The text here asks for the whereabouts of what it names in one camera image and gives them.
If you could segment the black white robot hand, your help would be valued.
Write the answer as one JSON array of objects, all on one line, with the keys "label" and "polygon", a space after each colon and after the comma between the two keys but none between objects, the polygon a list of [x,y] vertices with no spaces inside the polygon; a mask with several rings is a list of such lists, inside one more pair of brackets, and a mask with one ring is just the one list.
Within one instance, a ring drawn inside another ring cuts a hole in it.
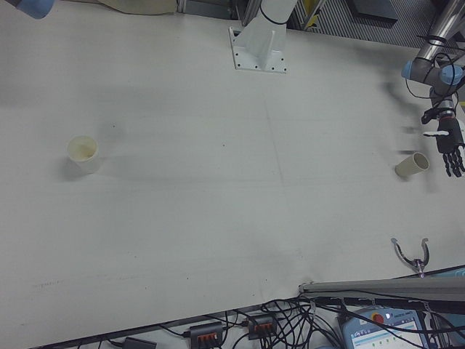
[{"label": "black white robot hand", "polygon": [[442,117],[438,121],[437,130],[424,132],[423,136],[436,139],[437,151],[442,156],[447,176],[462,177],[464,175],[462,122],[456,117]]}]

